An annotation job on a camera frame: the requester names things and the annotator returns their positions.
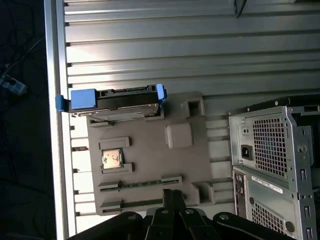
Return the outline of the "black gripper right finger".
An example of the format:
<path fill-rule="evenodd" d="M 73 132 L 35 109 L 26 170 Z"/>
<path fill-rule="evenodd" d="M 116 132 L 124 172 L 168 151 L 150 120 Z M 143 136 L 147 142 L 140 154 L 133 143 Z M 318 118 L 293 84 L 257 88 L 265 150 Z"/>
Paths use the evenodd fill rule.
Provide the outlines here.
<path fill-rule="evenodd" d="M 186 207 L 182 191 L 174 191 L 174 209 L 193 240 L 291 240 L 292 238 L 229 212 L 212 219 Z"/>

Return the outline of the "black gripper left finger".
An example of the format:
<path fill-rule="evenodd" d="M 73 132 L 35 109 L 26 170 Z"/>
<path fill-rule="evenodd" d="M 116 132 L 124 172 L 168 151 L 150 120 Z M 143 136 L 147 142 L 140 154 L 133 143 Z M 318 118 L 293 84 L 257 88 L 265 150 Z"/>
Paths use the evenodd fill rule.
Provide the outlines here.
<path fill-rule="evenodd" d="M 103 221 L 70 240 L 162 240 L 172 238 L 175 211 L 174 191 L 163 190 L 163 206 L 151 209 L 152 215 L 142 217 L 136 212 L 124 212 Z"/>

